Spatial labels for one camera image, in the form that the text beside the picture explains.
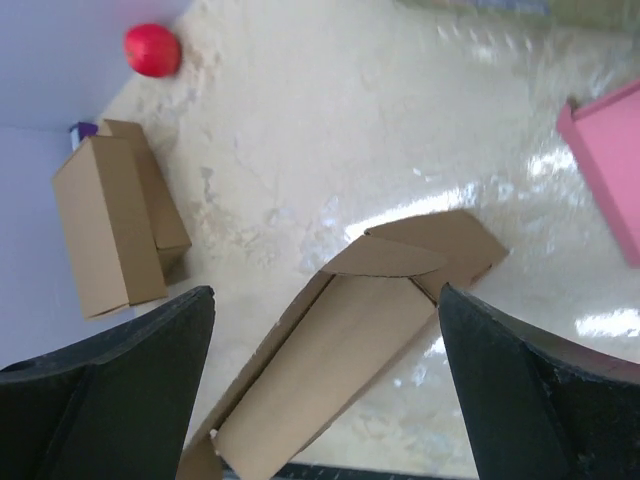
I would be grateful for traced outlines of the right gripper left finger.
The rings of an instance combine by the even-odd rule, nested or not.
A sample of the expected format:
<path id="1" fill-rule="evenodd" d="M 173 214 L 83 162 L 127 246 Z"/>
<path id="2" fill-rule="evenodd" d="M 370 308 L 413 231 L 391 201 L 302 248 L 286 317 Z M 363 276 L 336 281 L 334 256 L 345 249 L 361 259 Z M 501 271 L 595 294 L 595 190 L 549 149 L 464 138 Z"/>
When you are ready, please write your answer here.
<path id="1" fill-rule="evenodd" d="M 1 371 L 4 479 L 173 479 L 215 321 L 198 286 Z"/>

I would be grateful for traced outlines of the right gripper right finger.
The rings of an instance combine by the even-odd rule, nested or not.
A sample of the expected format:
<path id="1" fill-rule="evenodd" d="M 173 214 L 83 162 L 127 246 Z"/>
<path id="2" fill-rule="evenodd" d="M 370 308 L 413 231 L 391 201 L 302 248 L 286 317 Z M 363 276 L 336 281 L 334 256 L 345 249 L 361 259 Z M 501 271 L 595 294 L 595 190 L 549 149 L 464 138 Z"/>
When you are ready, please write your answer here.
<path id="1" fill-rule="evenodd" d="M 480 478 L 638 478 L 638 364 L 449 284 L 438 313 Z"/>

